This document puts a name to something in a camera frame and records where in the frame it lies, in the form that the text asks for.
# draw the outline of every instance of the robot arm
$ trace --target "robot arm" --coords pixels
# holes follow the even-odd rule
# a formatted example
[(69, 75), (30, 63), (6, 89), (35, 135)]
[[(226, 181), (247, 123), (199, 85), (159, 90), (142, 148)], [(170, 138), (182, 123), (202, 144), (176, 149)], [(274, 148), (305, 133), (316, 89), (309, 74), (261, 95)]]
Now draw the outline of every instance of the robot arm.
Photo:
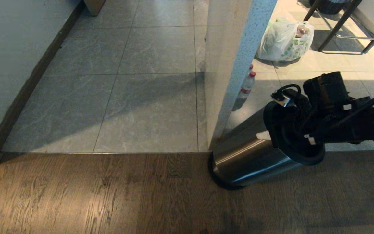
[(340, 72), (323, 74), (303, 85), (291, 84), (271, 96), (290, 111), (294, 135), (310, 144), (374, 141), (374, 98), (349, 96)]

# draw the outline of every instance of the speckled wall corner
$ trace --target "speckled wall corner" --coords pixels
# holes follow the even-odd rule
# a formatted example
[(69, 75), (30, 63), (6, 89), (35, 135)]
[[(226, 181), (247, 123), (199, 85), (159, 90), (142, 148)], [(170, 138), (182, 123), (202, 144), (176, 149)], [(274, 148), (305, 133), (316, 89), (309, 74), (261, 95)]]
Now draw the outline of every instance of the speckled wall corner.
[(275, 4), (276, 0), (210, 1), (205, 52), (210, 147), (227, 124)]

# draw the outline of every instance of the gray tile floor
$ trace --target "gray tile floor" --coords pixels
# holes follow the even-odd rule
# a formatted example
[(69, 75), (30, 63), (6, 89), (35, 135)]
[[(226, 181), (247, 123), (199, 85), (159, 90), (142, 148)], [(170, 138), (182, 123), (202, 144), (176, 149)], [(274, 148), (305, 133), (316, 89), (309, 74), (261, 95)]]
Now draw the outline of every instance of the gray tile floor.
[(3, 151), (207, 150), (208, 0), (107, 0), (85, 10)]

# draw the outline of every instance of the plastic bag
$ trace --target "plastic bag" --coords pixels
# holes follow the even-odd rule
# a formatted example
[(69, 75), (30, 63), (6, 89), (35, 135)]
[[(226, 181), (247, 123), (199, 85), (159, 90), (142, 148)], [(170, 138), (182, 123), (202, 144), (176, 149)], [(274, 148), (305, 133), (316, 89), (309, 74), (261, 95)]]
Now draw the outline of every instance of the plastic bag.
[(314, 27), (309, 22), (278, 18), (267, 27), (256, 56), (274, 62), (293, 61), (310, 49), (313, 38)]

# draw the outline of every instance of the plastic bottle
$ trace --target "plastic bottle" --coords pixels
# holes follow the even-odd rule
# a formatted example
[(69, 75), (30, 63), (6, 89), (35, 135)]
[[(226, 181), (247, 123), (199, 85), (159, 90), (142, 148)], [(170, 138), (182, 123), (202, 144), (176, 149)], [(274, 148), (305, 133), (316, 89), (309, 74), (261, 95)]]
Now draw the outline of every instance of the plastic bottle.
[(251, 93), (252, 87), (255, 83), (255, 75), (256, 73), (254, 71), (251, 71), (249, 75), (246, 76), (246, 79), (243, 82), (242, 88), (239, 92), (238, 98), (236, 99), (235, 105), (233, 105), (232, 111), (237, 111), (238, 109), (240, 109), (245, 103), (246, 99), (249, 97), (249, 94)]

